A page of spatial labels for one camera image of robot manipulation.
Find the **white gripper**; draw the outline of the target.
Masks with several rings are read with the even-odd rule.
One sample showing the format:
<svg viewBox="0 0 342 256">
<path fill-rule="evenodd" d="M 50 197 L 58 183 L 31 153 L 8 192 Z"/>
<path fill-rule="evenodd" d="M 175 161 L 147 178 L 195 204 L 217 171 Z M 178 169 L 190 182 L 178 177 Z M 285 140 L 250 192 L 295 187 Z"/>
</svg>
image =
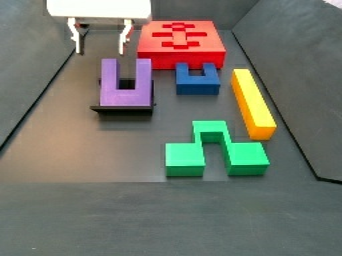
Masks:
<svg viewBox="0 0 342 256">
<path fill-rule="evenodd" d="M 82 24 L 122 24 L 119 54 L 130 42 L 134 22 L 146 24 L 153 20 L 151 0 L 46 0 L 47 11 L 54 17 L 66 17 L 75 42 L 75 52 L 83 54 Z"/>
</svg>

